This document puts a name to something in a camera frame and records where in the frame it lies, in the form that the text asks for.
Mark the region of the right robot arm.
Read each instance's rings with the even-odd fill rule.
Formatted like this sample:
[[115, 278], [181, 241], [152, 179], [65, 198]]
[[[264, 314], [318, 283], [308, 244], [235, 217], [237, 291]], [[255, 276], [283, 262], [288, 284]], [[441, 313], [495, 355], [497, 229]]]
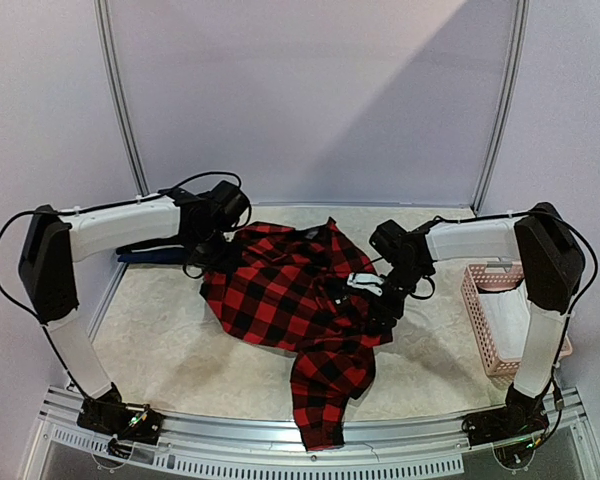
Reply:
[[497, 415], [497, 427], [517, 436], [532, 424], [546, 393], [566, 335], [569, 309], [585, 268], [575, 233], [548, 202], [511, 214], [479, 218], [436, 217], [413, 230], [394, 220], [378, 225], [369, 239], [391, 267], [372, 289], [370, 318], [390, 329], [403, 316], [417, 284], [432, 277], [438, 262], [498, 258], [521, 264], [530, 324], [520, 366]]

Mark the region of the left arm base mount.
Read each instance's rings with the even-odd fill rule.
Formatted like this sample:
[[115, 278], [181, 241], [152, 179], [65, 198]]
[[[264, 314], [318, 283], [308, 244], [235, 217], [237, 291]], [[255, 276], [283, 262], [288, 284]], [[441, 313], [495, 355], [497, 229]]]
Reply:
[[148, 404], [86, 399], [77, 425], [118, 440], [157, 445], [164, 420], [165, 416]]

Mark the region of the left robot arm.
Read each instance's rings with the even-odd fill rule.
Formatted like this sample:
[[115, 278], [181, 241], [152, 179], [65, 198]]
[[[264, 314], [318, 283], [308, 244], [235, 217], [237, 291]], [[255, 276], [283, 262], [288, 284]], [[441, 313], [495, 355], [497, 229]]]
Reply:
[[84, 398], [95, 399], [88, 412], [106, 433], [121, 433], [129, 415], [111, 398], [120, 395], [79, 324], [75, 264], [107, 250], [176, 246], [184, 251], [184, 269], [218, 270], [232, 262], [228, 234], [250, 213], [240, 184], [226, 180], [198, 194], [175, 186], [108, 205], [34, 210], [18, 274], [71, 381]]

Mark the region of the red black plaid shirt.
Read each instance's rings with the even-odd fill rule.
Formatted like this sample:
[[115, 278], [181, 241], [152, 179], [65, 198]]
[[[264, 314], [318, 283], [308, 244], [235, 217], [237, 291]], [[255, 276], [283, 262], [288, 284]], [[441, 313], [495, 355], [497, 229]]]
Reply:
[[206, 273], [202, 298], [227, 334], [294, 353], [293, 418], [305, 449], [343, 446], [347, 404], [374, 381], [375, 348], [393, 340], [364, 294], [346, 287], [350, 274], [373, 272], [369, 258], [334, 219], [304, 230], [254, 222], [231, 244], [235, 270]]

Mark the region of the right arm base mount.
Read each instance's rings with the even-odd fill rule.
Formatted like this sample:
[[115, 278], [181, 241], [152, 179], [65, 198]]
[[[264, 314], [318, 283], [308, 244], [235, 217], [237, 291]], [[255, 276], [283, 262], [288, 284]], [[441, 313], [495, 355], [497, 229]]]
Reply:
[[462, 432], [471, 446], [531, 436], [537, 431], [541, 434], [531, 439], [526, 450], [537, 449], [553, 436], [562, 418], [564, 399], [554, 402], [558, 417], [554, 426], [550, 426], [548, 414], [541, 398], [507, 400], [504, 407], [466, 415], [461, 424]]

